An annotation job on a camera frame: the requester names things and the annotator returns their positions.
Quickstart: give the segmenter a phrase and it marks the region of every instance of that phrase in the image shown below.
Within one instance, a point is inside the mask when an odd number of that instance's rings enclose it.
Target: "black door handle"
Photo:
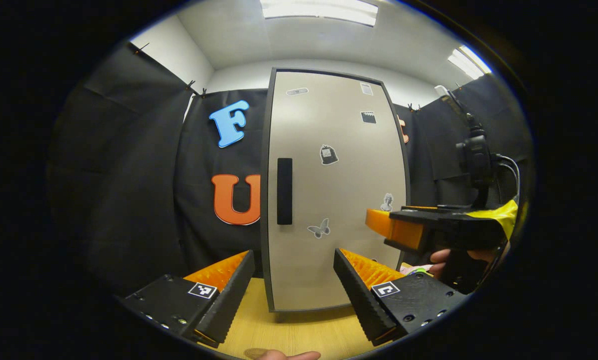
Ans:
[[[292,225],[292,158],[276,159],[276,224]]]

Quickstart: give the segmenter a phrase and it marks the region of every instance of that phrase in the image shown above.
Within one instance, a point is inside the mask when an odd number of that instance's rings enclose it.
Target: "orange letter u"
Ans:
[[[256,223],[261,217],[261,176],[250,175],[246,183],[250,185],[250,208],[246,212],[238,212],[232,206],[234,186],[239,178],[234,175],[214,175],[214,214],[224,223],[232,225],[249,225]]]

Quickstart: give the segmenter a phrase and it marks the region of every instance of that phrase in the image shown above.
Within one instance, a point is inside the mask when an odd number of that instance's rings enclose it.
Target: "yellow tape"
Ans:
[[[505,237],[510,240],[514,222],[516,221],[516,212],[518,206],[514,200],[508,201],[505,205],[494,210],[479,210],[474,212],[467,212],[466,215],[479,219],[495,219],[500,223],[501,228],[505,232]]]

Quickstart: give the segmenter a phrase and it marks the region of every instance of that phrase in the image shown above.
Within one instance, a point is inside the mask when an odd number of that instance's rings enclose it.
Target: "finger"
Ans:
[[[257,360],[287,360],[287,357],[278,350],[268,350],[258,357]]]
[[[485,260],[492,262],[496,255],[495,250],[468,250],[468,255],[475,260]]]
[[[445,262],[434,264],[427,272],[433,274],[435,279],[438,279],[441,277],[441,271],[443,271],[443,267],[445,267]]]
[[[249,359],[257,360],[263,354],[265,354],[266,351],[267,351],[266,348],[256,348],[255,347],[255,348],[246,349],[246,351],[244,351],[243,354],[245,356],[247,356]]]
[[[433,263],[443,263],[448,260],[448,256],[450,256],[450,249],[445,248],[430,255],[430,261]]]
[[[300,353],[299,355],[289,356],[288,360],[317,360],[321,357],[321,353],[317,351],[308,351]]]

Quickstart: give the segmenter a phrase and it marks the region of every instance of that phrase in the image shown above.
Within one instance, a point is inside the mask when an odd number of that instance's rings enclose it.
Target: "wooden table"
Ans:
[[[230,332],[216,351],[246,360],[244,351],[252,348],[288,356],[318,351],[320,360],[342,360],[389,343],[373,346],[351,305],[320,312],[269,312],[264,280],[252,278]]]

